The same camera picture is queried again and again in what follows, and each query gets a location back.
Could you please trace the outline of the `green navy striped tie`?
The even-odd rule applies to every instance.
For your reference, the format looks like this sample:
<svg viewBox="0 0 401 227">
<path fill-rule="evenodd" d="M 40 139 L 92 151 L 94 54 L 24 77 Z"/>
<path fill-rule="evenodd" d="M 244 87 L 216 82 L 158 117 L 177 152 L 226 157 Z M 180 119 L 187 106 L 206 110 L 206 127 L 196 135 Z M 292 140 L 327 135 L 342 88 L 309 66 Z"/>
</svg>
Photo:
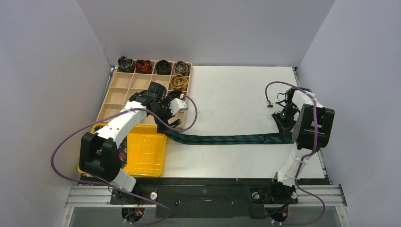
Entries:
<svg viewBox="0 0 401 227">
<path fill-rule="evenodd" d="M 166 136 L 178 143 L 186 145 L 277 145 L 292 144 L 287 136 L 281 138 L 279 133 L 250 134 L 250 135 L 188 135 L 171 131 Z"/>
</svg>

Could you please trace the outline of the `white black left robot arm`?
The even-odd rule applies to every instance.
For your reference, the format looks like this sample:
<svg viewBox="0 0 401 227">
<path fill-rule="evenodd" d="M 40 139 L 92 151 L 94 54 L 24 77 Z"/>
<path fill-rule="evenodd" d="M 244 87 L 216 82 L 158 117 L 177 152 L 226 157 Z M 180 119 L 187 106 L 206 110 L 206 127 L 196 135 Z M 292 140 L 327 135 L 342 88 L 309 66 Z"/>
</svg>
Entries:
<svg viewBox="0 0 401 227">
<path fill-rule="evenodd" d="M 157 123 L 157 132 L 166 134 L 181 123 L 179 119 L 173 123 L 169 123 L 169 120 L 187 109 L 188 105 L 183 100 L 181 91 L 168 95 L 166 87 L 151 82 L 147 90 L 129 97 L 118 116 L 94 133 L 87 132 L 83 135 L 80 170 L 123 189 L 122 196 L 128 203 L 138 202 L 141 190 L 135 187 L 136 179 L 124 171 L 119 146 L 129 132 L 151 113 Z"/>
</svg>

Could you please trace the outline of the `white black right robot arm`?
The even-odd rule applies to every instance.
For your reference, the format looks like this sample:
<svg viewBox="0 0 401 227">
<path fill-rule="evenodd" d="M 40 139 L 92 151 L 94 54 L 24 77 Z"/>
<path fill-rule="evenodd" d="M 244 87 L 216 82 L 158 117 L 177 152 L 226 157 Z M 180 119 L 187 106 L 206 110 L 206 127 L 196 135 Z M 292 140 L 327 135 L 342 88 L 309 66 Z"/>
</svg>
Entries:
<svg viewBox="0 0 401 227">
<path fill-rule="evenodd" d="M 286 91 L 285 105 L 272 114 L 279 136 L 291 136 L 294 145 L 283 167 L 275 174 L 267 197 L 274 203 L 295 200 L 296 184 L 310 158 L 327 146 L 335 111 L 321 105 L 309 90 L 291 88 Z"/>
</svg>

